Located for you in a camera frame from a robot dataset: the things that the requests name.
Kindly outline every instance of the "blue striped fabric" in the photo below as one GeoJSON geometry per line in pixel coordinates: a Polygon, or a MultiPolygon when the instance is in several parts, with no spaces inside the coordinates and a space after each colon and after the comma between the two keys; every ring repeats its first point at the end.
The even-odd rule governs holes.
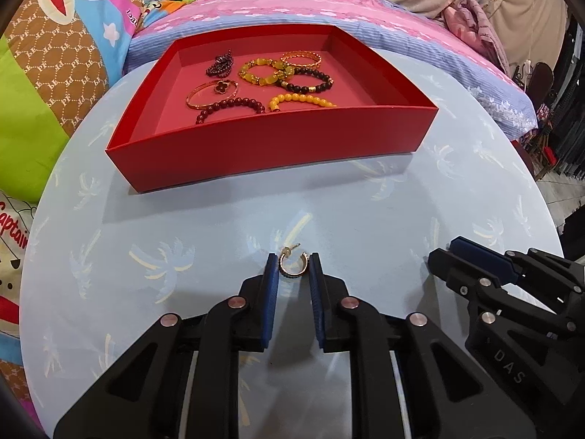
{"type": "MultiPolygon", "coordinates": [[[[392,9],[406,11],[386,0],[384,2],[392,9]]],[[[132,39],[126,68],[131,71],[158,59],[179,38],[227,28],[279,23],[334,25],[371,48],[397,52],[444,70],[470,91],[510,140],[515,140],[536,127],[536,113],[528,96],[465,56],[451,52],[437,42],[424,41],[402,31],[391,31],[367,21],[343,21],[322,14],[311,17],[282,13],[254,17],[234,14],[212,21],[187,21],[176,27],[166,27],[158,33],[143,36],[138,34],[132,39]]]]}

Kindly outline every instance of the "jewelry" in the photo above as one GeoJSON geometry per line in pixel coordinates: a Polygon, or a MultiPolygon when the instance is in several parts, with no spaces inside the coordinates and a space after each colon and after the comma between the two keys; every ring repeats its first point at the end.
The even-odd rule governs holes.
{"type": "Polygon", "coordinates": [[[316,52],[312,51],[289,51],[285,52],[283,56],[280,58],[281,61],[284,63],[290,64],[296,68],[306,68],[306,69],[318,69],[321,65],[321,61],[323,59],[319,56],[316,52]],[[290,58],[309,58],[310,60],[315,61],[312,64],[294,64],[288,61],[290,58]]]}
{"type": "Polygon", "coordinates": [[[206,109],[202,110],[201,113],[197,116],[195,124],[203,123],[209,114],[234,106],[250,107],[258,114],[263,114],[266,112],[266,108],[262,105],[262,102],[258,102],[256,99],[248,99],[247,97],[243,99],[239,97],[235,99],[223,99],[223,101],[210,104],[206,109]]]}
{"type": "Polygon", "coordinates": [[[287,247],[287,246],[283,247],[283,250],[281,251],[280,257],[279,257],[279,269],[280,269],[280,272],[283,273],[283,276],[284,277],[288,277],[290,279],[294,279],[296,277],[301,277],[306,272],[307,268],[309,267],[309,256],[308,256],[308,254],[306,252],[303,252],[301,254],[302,269],[301,269],[300,272],[297,272],[296,274],[293,274],[292,272],[287,271],[284,268],[284,266],[283,266],[283,260],[284,260],[284,258],[290,257],[293,249],[295,247],[300,246],[300,245],[301,245],[301,243],[295,244],[294,246],[291,246],[291,247],[287,247]]]}
{"type": "Polygon", "coordinates": [[[208,67],[205,73],[209,77],[215,76],[223,79],[230,72],[232,72],[232,65],[233,57],[232,50],[230,49],[226,54],[222,56],[216,56],[215,63],[208,67]]]}
{"type": "Polygon", "coordinates": [[[238,83],[235,80],[231,80],[231,79],[222,79],[222,80],[212,80],[211,82],[206,82],[204,84],[201,84],[200,86],[197,86],[195,89],[193,89],[191,92],[189,92],[189,95],[186,97],[186,105],[187,107],[189,107],[190,109],[195,109],[195,110],[201,110],[201,109],[206,109],[208,108],[210,105],[213,105],[213,102],[211,104],[192,104],[191,102],[191,98],[192,96],[194,96],[197,92],[199,92],[202,89],[205,89],[206,87],[210,87],[210,86],[215,86],[214,87],[214,92],[216,94],[225,94],[227,92],[227,88],[229,87],[230,84],[233,84],[233,92],[227,97],[228,99],[232,99],[233,96],[235,96],[238,93],[238,83]]]}
{"type": "Polygon", "coordinates": [[[255,84],[257,86],[266,86],[268,84],[274,84],[279,79],[287,79],[288,77],[294,74],[294,68],[283,61],[273,60],[270,58],[257,58],[255,60],[249,61],[245,63],[244,66],[238,72],[238,75],[248,82],[255,84]],[[266,77],[260,78],[258,76],[254,76],[251,72],[248,72],[251,67],[254,66],[272,66],[276,71],[274,74],[266,77]]]}
{"type": "Polygon", "coordinates": [[[312,95],[304,95],[304,94],[280,94],[276,97],[273,97],[270,102],[268,103],[268,107],[270,107],[271,112],[280,112],[279,104],[281,102],[310,102],[311,104],[315,104],[321,107],[337,107],[337,105],[333,104],[332,102],[326,101],[325,99],[320,99],[318,97],[312,95]]]}
{"type": "Polygon", "coordinates": [[[307,69],[307,68],[294,68],[294,74],[308,74],[309,76],[314,76],[324,81],[323,84],[319,84],[318,86],[295,86],[294,84],[287,82],[285,80],[279,79],[277,85],[280,85],[286,90],[290,92],[296,92],[297,94],[306,94],[307,92],[323,92],[324,90],[331,89],[333,85],[333,79],[329,77],[327,74],[319,72],[314,69],[307,69]]]}

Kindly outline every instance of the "yellow bead bracelet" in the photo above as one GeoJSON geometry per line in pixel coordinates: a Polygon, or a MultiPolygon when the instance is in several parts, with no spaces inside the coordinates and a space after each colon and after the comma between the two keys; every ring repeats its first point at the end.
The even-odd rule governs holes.
{"type": "Polygon", "coordinates": [[[315,104],[320,107],[337,107],[337,105],[333,104],[332,102],[326,101],[325,99],[321,99],[312,95],[305,95],[305,94],[280,94],[271,99],[268,103],[268,107],[272,112],[279,112],[279,104],[281,102],[309,102],[310,104],[315,104]]]}
{"type": "Polygon", "coordinates": [[[242,66],[240,71],[238,72],[238,75],[242,79],[257,86],[266,86],[269,84],[274,84],[279,79],[288,79],[293,74],[294,67],[291,66],[289,63],[280,60],[273,60],[270,58],[257,58],[255,60],[249,61],[245,63],[244,66],[242,66]],[[254,66],[272,66],[274,69],[276,69],[276,71],[274,71],[274,74],[268,77],[260,78],[249,72],[250,68],[254,66]]]}

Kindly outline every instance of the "gold earring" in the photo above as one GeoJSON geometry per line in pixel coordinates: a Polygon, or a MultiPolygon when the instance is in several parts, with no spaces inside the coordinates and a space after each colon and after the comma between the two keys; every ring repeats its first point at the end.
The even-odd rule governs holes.
{"type": "Polygon", "coordinates": [[[301,243],[295,244],[294,246],[291,246],[291,247],[287,247],[287,246],[283,247],[283,250],[281,251],[280,257],[279,257],[279,269],[280,269],[280,272],[283,273],[283,276],[284,277],[288,277],[288,278],[291,278],[291,279],[296,278],[296,277],[301,277],[305,273],[305,271],[307,270],[307,268],[309,267],[309,256],[308,256],[308,254],[306,252],[303,252],[301,254],[302,269],[301,269],[300,272],[297,272],[296,274],[293,274],[292,272],[288,272],[284,268],[284,266],[283,266],[283,260],[284,260],[284,258],[290,257],[291,253],[293,252],[293,249],[295,247],[300,246],[300,245],[301,245],[301,243]]]}

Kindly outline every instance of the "red box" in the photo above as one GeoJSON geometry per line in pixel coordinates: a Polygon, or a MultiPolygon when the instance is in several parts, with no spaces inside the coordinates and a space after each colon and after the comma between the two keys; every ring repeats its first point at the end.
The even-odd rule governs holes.
{"type": "MultiPolygon", "coordinates": [[[[256,66],[251,71],[266,76],[274,70],[256,66]]],[[[321,83],[308,75],[292,80],[321,83]]],[[[210,87],[192,102],[222,98],[210,100],[212,94],[210,87]]],[[[106,153],[143,192],[266,168],[415,151],[437,111],[400,71],[335,26],[246,26],[173,42],[132,98],[106,153]],[[240,79],[240,67],[257,57],[280,58],[286,51],[321,54],[320,71],[335,83],[318,96],[337,107],[283,102],[281,112],[266,114],[234,107],[195,125],[200,111],[186,106],[186,96],[213,80],[205,69],[228,49],[234,64],[227,78],[239,83],[238,97],[261,101],[267,110],[270,99],[286,91],[240,79]]]]}

